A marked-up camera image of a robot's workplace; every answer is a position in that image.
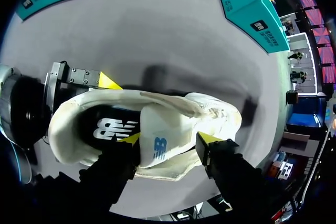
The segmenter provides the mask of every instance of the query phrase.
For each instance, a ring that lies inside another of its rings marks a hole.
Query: new balance logo
[[[125,137],[130,136],[132,128],[138,122],[127,121],[125,125],[122,124],[122,120],[103,118],[97,123],[98,129],[93,132],[93,136],[99,139],[111,140],[114,136],[117,137],[117,141],[122,140]]]

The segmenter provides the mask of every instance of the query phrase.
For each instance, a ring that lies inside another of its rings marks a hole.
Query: robotic arm
[[[99,88],[100,76],[98,71],[55,62],[42,84],[0,65],[3,133],[22,148],[32,147],[46,134],[50,118],[59,105],[89,88]],[[288,197],[277,181],[265,180],[260,170],[236,154],[237,146],[231,140],[223,141],[201,132],[197,135],[196,151],[206,172],[233,208],[221,218],[237,221],[253,217],[270,221],[288,202]],[[97,162],[80,171],[80,183],[62,173],[55,179],[37,176],[34,185],[29,185],[35,206],[51,219],[120,218],[109,213],[109,209],[118,201],[128,179],[134,177],[140,161],[138,148],[138,140],[130,143],[125,138],[123,142],[110,142]]]

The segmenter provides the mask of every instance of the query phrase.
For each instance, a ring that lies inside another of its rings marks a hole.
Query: black cable
[[[44,140],[44,137],[42,138],[43,142],[45,142],[47,145],[50,145],[48,142]]]
[[[176,220],[173,218],[174,216],[173,216],[172,214],[169,214],[169,215],[170,215],[170,218],[172,218],[173,221],[176,221]]]

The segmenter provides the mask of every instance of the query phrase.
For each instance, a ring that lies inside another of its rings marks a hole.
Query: white sneaker
[[[126,118],[121,119],[117,110],[114,111],[117,118],[106,118],[99,112],[93,117],[97,119],[95,129],[89,126],[81,129],[80,125],[76,128],[81,115],[98,105],[131,112],[120,112],[124,116],[126,113]],[[134,119],[137,111],[138,120]],[[128,113],[132,113],[131,120],[127,119]],[[58,108],[51,119],[48,136],[51,149],[61,163],[91,165],[101,154],[99,148],[105,141],[118,141],[134,134],[140,123],[141,163],[136,176],[176,181],[201,164],[195,150],[188,151],[195,145],[198,131],[234,140],[241,120],[234,106],[208,95],[190,93],[186,97],[174,97],[137,90],[93,90],[71,98]],[[89,134],[90,139],[83,139],[83,134],[78,132],[90,129],[94,132]]]

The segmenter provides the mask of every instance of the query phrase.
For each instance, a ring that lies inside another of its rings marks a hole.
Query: nb logo
[[[111,140],[114,136],[118,140],[122,140],[125,137],[130,136],[132,128],[138,122],[127,121],[125,125],[122,124],[122,120],[103,118],[100,119],[97,123],[98,129],[93,132],[93,136],[99,139]]]
[[[167,140],[165,138],[156,137],[154,141],[154,156],[156,159],[164,159],[166,152]]]

